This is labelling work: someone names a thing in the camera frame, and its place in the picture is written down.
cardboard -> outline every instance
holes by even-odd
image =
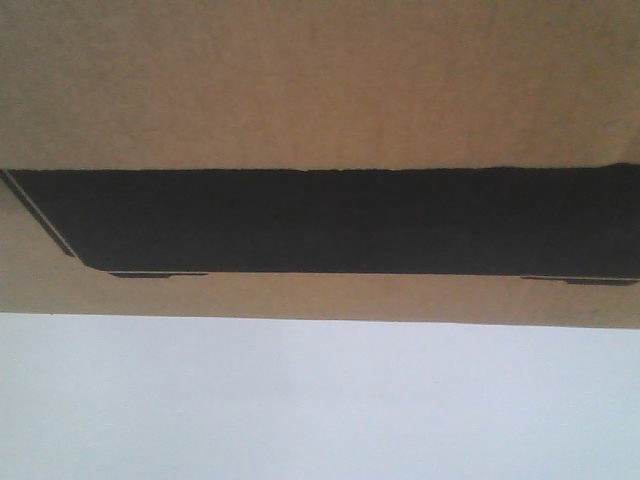
[[[640,162],[640,4],[12,1],[0,168]],[[0,186],[0,309],[640,325],[640,289],[451,275],[118,279]]]

white wall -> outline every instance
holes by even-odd
[[[0,315],[2,479],[640,478],[640,331]]]

cardboard box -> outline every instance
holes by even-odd
[[[2,15],[7,170],[640,163],[632,0],[50,0],[10,2]],[[401,273],[116,278],[65,256],[5,186],[0,232],[3,311],[640,324],[638,285]]]

black strip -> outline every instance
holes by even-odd
[[[40,224],[40,226],[44,229],[44,231],[49,234],[49,236],[53,239],[54,242],[56,242],[56,245],[60,247],[60,250],[62,250],[62,252],[65,255],[73,257],[74,256],[73,252],[69,250],[69,248],[64,244],[64,242],[60,239],[58,234],[55,232],[55,230],[53,230],[49,226],[49,224],[46,222],[46,220],[42,218],[42,215],[40,215],[40,213],[38,213],[38,211],[35,208],[33,208],[33,206],[31,205],[31,202],[29,202],[29,200],[22,194],[20,189],[14,185],[14,183],[11,181],[9,176],[3,170],[0,170],[0,178],[4,181],[7,187],[9,187],[9,189],[13,192],[16,198],[20,200],[20,202],[24,205],[24,207],[33,216],[33,218],[36,219],[36,221]]]
[[[640,279],[639,165],[11,173],[82,261],[121,276]]]

